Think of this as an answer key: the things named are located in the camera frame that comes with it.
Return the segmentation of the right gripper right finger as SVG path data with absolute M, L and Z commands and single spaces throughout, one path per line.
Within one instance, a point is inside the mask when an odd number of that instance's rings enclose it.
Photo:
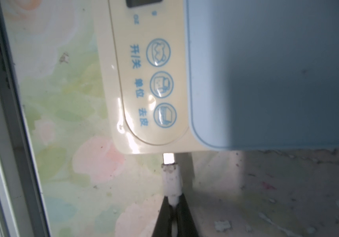
M 174 237 L 199 237 L 199 233 L 184 194 L 179 197 L 179 203 L 174 209 L 174 214 Z

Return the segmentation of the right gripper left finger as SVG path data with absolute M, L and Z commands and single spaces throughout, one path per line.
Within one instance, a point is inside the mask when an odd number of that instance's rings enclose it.
M 175 220 L 175 208 L 164 197 L 152 237 L 172 237 L 172 224 Z

